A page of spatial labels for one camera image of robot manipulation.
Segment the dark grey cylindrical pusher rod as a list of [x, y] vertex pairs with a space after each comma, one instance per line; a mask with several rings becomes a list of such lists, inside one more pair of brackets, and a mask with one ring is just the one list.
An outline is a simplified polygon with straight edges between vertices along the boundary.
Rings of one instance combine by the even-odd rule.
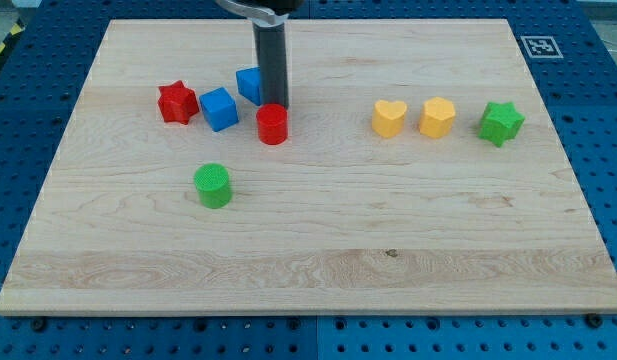
[[289, 107], [285, 24], [264, 27], [253, 24], [262, 104]]

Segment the silver and black rod mount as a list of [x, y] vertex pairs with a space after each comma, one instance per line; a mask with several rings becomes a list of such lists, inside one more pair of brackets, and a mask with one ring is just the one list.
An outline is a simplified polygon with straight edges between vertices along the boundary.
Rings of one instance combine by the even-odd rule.
[[215, 0], [215, 3], [259, 26], [276, 26], [284, 23], [304, 0]]

